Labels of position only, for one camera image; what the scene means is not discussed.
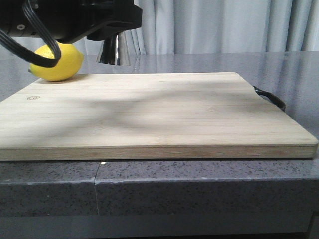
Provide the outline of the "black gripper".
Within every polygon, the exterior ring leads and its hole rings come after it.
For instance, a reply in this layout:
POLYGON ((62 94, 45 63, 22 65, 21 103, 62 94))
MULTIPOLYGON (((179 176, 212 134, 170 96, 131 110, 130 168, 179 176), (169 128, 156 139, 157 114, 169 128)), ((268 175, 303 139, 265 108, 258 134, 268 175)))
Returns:
MULTIPOLYGON (((12 37, 39 38, 23 13, 22 0, 0 2, 0 28, 12 37)), ((102 41, 142 25, 143 11, 132 0, 33 0, 32 8, 60 43, 83 37, 102 41)))

